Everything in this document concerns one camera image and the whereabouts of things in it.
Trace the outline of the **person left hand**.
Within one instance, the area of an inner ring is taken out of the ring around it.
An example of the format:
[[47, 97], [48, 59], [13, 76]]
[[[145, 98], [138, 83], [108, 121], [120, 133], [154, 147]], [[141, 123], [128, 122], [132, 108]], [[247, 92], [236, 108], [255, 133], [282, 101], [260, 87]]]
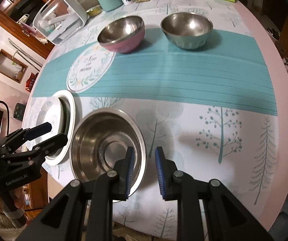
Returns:
[[[12, 190], [10, 192], [10, 195], [13, 199], [13, 202], [15, 204], [15, 212], [10, 212], [11, 216], [18, 216], [19, 218], [21, 218], [22, 216], [24, 216], [24, 207], [25, 207], [25, 200], [24, 200], [24, 189], [23, 187], [19, 187], [15, 190]], [[0, 196], [0, 222], [1, 219], [8, 219], [8, 217], [4, 214], [4, 201]]]

